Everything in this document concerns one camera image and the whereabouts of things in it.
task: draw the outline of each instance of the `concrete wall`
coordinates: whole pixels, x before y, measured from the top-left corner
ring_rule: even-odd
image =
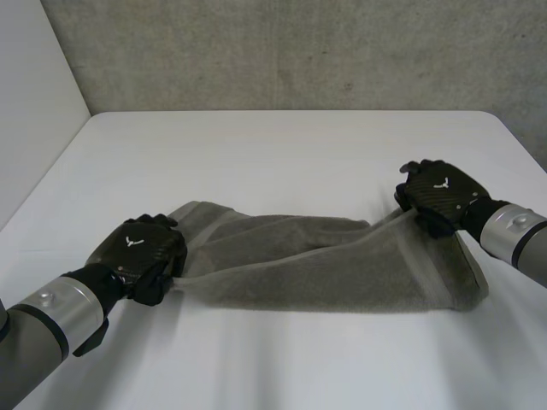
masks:
[[[545,0],[42,3],[93,114],[477,109],[547,167]]]
[[[39,0],[0,2],[0,229],[89,119]]]

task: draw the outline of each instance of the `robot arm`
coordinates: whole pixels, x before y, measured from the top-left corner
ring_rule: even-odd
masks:
[[[181,273],[185,241],[157,215],[128,220],[86,265],[54,279],[5,310],[0,302],[0,410],[13,409],[69,354],[101,344],[122,298],[154,306]]]
[[[495,201],[477,181],[443,161],[411,161],[407,181],[396,188],[403,210],[433,237],[465,230],[490,255],[547,288],[547,219],[505,201]]]
[[[11,409],[69,354],[98,346],[123,283],[107,267],[62,275],[7,311],[0,303],[0,408]]]
[[[547,288],[547,219],[519,205],[483,198],[469,206],[462,227],[490,255]]]

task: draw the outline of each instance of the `white table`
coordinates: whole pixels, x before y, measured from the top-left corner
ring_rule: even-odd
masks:
[[[442,158],[547,214],[547,176],[481,112],[112,113],[92,118],[0,233],[7,306],[121,221],[209,200],[375,221],[398,168]],[[491,295],[466,314],[276,313],[122,302],[100,348],[20,409],[544,408],[547,290],[464,235]]]

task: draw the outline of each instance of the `terry cloth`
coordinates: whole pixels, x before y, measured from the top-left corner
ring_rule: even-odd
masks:
[[[229,308],[327,312],[467,311],[488,295],[458,236],[433,239],[396,211],[380,222],[249,216],[189,202],[172,218],[188,257],[174,290]]]

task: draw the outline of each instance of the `logo on robotic hand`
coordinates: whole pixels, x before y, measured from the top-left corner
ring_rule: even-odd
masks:
[[[448,178],[444,179],[444,183],[441,185],[434,185],[433,188],[446,188],[448,190]]]
[[[144,243],[144,239],[141,239],[140,241],[131,241],[129,239],[129,237],[126,237],[126,242],[127,242],[127,247],[129,248],[130,246],[139,245],[140,243]]]

